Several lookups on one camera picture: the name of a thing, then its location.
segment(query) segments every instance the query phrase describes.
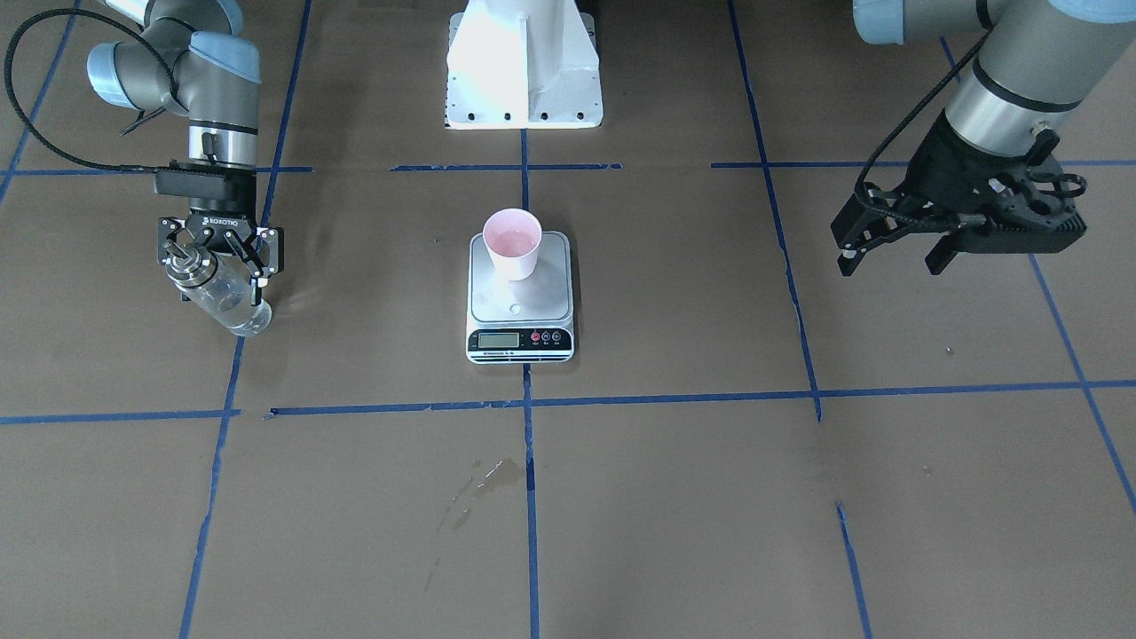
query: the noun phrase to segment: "black cable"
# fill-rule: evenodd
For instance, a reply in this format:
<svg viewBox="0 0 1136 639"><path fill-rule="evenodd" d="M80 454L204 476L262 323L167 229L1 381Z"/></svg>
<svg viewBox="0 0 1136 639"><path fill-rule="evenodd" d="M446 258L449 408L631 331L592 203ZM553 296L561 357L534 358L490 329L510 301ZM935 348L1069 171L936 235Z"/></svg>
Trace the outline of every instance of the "black cable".
<svg viewBox="0 0 1136 639"><path fill-rule="evenodd" d="M978 55L978 50L983 48L983 44L986 42L988 36L989 32L983 34L978 42L976 42L975 45L967 51L967 55L959 59L953 67L951 67L951 70L943 77L943 80L939 81L938 84L935 85L934 89L930 90L930 93L927 93L927 96L924 97L918 105L916 105L916 108L903 118L903 122L901 122L899 126L892 130L887 138L884 138L884 141L880 142L879 146L876 147L876 150L868 157L868 161L864 163L863 169L860 171L860 176L857 177L855 186L852 188L852 194L855 196L855 200L860 206L872 213L879 214L882 217L891 217L908 225L924 223L922 219L900 215L889 208L884 208L874 204L871 198L868 196L868 188L864 185L864 180L868 177L868 172L871 171L876 160L879 159L879 156L883 155L887 147L891 146L896 138L899 138L900 133L903 133L903 130L907 128L908 125L911 124L911 122L918 117L925 108L927 108L927 105L929 105L932 100L934 100L935 97L938 96L943 89L945 89L946 85L959 75L963 67L966 67L967 64Z"/></svg>
<svg viewBox="0 0 1136 639"><path fill-rule="evenodd" d="M112 20L107 16L103 16L102 14L95 14L93 11L86 11L83 9L52 9L50 11L43 11L42 14L36 14L24 20L24 24L19 25L19 28L16 30L16 33L12 34L11 40L8 42L8 52L5 55L3 58L5 89L8 91L8 101L11 102L11 108L16 110L16 115L19 116L20 122L24 123L24 126L26 126L27 130L32 133L32 135L34 135L35 139L39 140L44 147L50 149L56 155L81 166L86 166L89 168L98 168L102 171L116 171L116 172L127 172L127 173L152 173L154 171L165 168L158 166L142 166L134 164L132 165L100 164L97 161L90 161L83 158L78 158L49 142L48 139L44 138L43 134L40 133L37 128L35 128L35 125L32 124L31 118L27 117L27 114L25 114L24 109L19 106L19 100L16 99L16 90L12 86L11 82L12 60L16 58L16 48L19 47L19 41L22 38L24 38L24 34L27 32L27 30L32 28L33 26L45 19L58 16L81 16L85 18L95 19L103 24L108 24L117 28L118 31L122 31L132 39L134 39L139 44L145 48L145 50L149 51L150 55L153 56L154 59L157 59L158 63L161 65L162 70L166 72L166 77L169 80L169 94L174 98L174 100L177 99L177 81L174 78L174 69L172 69L169 65L166 64L165 58L162 58L161 55L158 53L157 49L154 49L141 35L134 33L122 23Z"/></svg>

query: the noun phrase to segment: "digital kitchen scale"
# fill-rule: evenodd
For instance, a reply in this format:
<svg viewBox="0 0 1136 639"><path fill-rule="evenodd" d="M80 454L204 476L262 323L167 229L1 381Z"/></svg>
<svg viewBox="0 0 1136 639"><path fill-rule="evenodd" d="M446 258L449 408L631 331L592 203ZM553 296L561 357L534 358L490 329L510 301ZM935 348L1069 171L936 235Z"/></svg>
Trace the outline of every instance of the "digital kitchen scale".
<svg viewBox="0 0 1136 639"><path fill-rule="evenodd" d="M466 357L474 364L567 362L576 352L568 238L545 231L536 269L510 282L478 233L469 241Z"/></svg>

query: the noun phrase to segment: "clear bottle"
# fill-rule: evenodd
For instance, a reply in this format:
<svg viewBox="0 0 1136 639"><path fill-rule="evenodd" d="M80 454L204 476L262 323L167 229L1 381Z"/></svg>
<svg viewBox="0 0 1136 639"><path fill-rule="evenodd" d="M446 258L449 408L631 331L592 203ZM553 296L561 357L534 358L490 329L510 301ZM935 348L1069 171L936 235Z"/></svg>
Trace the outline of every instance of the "clear bottle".
<svg viewBox="0 0 1136 639"><path fill-rule="evenodd" d="M251 337L268 327L273 307L253 306L252 283L224 258L204 247L167 241L166 275L174 285L234 335Z"/></svg>

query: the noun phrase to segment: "light blue joint cap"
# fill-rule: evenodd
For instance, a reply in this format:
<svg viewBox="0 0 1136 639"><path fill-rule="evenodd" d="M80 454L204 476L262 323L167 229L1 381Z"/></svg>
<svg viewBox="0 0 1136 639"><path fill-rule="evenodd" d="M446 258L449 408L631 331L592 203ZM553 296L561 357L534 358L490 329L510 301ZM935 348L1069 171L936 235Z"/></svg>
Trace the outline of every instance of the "light blue joint cap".
<svg viewBox="0 0 1136 639"><path fill-rule="evenodd" d="M244 28L244 14L241 13L241 7L236 3L236 0L217 0L220 5L220 9L225 11L225 17L228 18L228 28L233 35L241 35L241 30Z"/></svg>
<svg viewBox="0 0 1136 639"><path fill-rule="evenodd" d="M903 44L903 0L852 0L852 17L868 44Z"/></svg>
<svg viewBox="0 0 1136 639"><path fill-rule="evenodd" d="M260 51L243 38L199 31L190 39L190 51L233 75L260 84Z"/></svg>
<svg viewBox="0 0 1136 639"><path fill-rule="evenodd" d="M123 91L123 83L118 81L118 69L115 67L115 48L118 44L103 42L91 49L86 57L86 78L91 82L91 89L103 100L116 107L137 110L126 97L126 91Z"/></svg>
<svg viewBox="0 0 1136 639"><path fill-rule="evenodd" d="M1136 0L1050 0L1067 16L1096 24L1136 22Z"/></svg>

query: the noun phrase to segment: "cup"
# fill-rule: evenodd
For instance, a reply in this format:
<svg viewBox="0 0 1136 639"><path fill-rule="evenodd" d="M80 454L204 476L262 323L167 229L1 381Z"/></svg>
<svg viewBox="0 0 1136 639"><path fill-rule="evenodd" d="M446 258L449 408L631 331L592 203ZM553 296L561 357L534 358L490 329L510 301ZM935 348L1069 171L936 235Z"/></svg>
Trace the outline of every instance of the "cup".
<svg viewBox="0 0 1136 639"><path fill-rule="evenodd" d="M510 281L524 280L536 269L543 229L532 213L519 208L499 210L482 229L493 268Z"/></svg>

